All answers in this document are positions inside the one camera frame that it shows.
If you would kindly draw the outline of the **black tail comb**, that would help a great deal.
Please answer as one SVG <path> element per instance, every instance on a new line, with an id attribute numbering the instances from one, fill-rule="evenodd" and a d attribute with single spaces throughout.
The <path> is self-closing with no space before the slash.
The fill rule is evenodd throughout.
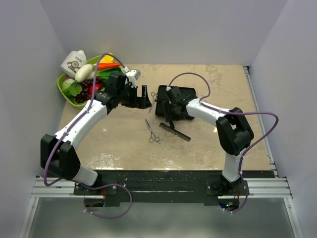
<path id="1" fill-rule="evenodd" d="M 183 140 L 185 140 L 185 141 L 187 141 L 187 142 L 189 142 L 189 141 L 191 140 L 191 137 L 189 137 L 189 136 L 183 134 L 182 132 L 176 130 L 175 128 L 172 128 L 171 126 L 166 125 L 166 124 L 163 123 L 163 122 L 161 122 L 161 123 L 159 124 L 159 127 L 161 127 L 161 128 L 163 128 L 164 130 L 166 130 L 166 131 L 168 131 L 168 132 L 170 132 L 170 133 L 172 133 L 172 134 L 178 136 L 179 138 L 181 138 L 181 139 L 183 139 Z"/>

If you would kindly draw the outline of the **black zip tool case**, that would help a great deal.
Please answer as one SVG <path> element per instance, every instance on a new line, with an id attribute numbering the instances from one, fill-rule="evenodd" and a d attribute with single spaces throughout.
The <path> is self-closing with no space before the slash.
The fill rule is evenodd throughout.
<path id="1" fill-rule="evenodd" d="M 168 97 L 166 95 L 166 88 L 167 85 L 160 85 L 158 87 L 158 98 L 157 98 L 157 105 L 155 110 L 155 115 L 158 117 L 164 117 L 167 119 L 165 112 L 164 112 L 164 105 L 163 103 L 165 101 L 168 102 Z M 182 94 L 190 95 L 193 99 L 197 98 L 196 96 L 196 90 L 194 88 L 190 87 L 179 87 L 179 90 Z M 176 112 L 171 111 L 170 112 L 170 118 L 172 121 L 179 121 L 179 120 L 193 120 L 194 117 L 191 117 L 189 115 L 178 115 Z"/>

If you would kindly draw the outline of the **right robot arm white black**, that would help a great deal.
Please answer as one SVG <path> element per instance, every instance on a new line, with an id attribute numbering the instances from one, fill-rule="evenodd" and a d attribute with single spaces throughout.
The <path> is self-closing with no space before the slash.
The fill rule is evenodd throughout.
<path id="1" fill-rule="evenodd" d="M 240 108 L 223 110 L 202 99 L 183 93 L 178 87 L 166 88 L 167 100 L 163 101 L 165 120 L 169 125 L 161 123 L 165 130 L 190 141 L 191 138 L 175 129 L 174 121 L 189 118 L 199 118 L 213 125 L 217 129 L 222 149 L 225 151 L 225 164 L 222 171 L 224 180 L 220 183 L 221 190 L 227 195 L 238 189 L 238 180 L 241 178 L 242 153 L 250 146 L 254 133 Z"/>

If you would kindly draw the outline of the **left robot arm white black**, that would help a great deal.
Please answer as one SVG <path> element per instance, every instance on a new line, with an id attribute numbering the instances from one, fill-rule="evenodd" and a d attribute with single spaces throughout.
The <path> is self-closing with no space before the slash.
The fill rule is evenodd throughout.
<path id="1" fill-rule="evenodd" d="M 58 179 L 83 183 L 91 194 L 101 192 L 103 183 L 98 173 L 81 165 L 76 149 L 88 132 L 118 105 L 138 109 L 151 106 L 146 85 L 142 85 L 142 95 L 137 95 L 140 75 L 139 70 L 112 72 L 108 81 L 93 92 L 92 99 L 64 129 L 42 137 L 40 152 L 44 175 L 51 173 Z"/>

